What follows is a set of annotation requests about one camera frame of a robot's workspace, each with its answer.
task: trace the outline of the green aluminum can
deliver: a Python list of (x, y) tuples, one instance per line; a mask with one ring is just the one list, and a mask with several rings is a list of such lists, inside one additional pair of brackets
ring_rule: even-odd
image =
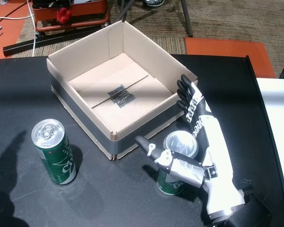
[[(163, 141), (163, 147), (188, 157), (194, 158), (198, 153), (196, 139), (187, 131), (174, 131)], [(168, 195), (176, 195), (183, 191), (184, 182), (159, 169), (157, 186)]]
[(36, 124), (32, 140), (53, 182), (67, 184), (75, 178), (77, 170), (69, 140), (59, 121), (46, 119)]

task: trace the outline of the open cardboard box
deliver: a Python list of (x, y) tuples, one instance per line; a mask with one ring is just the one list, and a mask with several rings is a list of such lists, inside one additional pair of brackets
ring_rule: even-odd
[(177, 80), (197, 77), (127, 22), (114, 23), (47, 59), (52, 91), (109, 159), (180, 117)]

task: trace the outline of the black table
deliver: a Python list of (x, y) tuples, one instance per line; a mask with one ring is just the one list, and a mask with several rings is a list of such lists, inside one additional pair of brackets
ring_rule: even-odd
[[(261, 97), (246, 58), (175, 55), (199, 77), (199, 87), (220, 121), (236, 186), (251, 184), (284, 227), (284, 180)], [(31, 227), (201, 227), (206, 193), (189, 185), (178, 196), (161, 193), (157, 167), (140, 148), (109, 161), (51, 92), (46, 57), (0, 60), (0, 221)], [(62, 122), (79, 173), (55, 185), (31, 141), (33, 126)], [(156, 135), (186, 124), (179, 119)]]

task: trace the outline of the can top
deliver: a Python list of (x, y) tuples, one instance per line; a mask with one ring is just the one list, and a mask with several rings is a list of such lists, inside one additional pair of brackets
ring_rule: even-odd
[(174, 131), (163, 142), (163, 147), (188, 157), (195, 157), (198, 152), (196, 139), (187, 131)]
[(58, 145), (64, 137), (63, 125), (54, 119), (46, 119), (35, 125), (32, 140), (35, 146), (50, 149)]

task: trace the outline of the prosthetic hand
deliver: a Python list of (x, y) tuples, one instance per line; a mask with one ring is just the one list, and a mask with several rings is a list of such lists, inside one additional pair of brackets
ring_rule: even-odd
[(184, 110), (199, 144), (196, 160), (149, 143), (141, 136), (136, 141), (159, 168), (193, 186), (203, 186), (208, 193), (207, 213), (213, 223), (219, 223), (243, 207), (244, 198), (232, 183), (233, 170), (226, 142), (202, 93), (185, 75), (177, 85), (181, 99), (177, 104)]

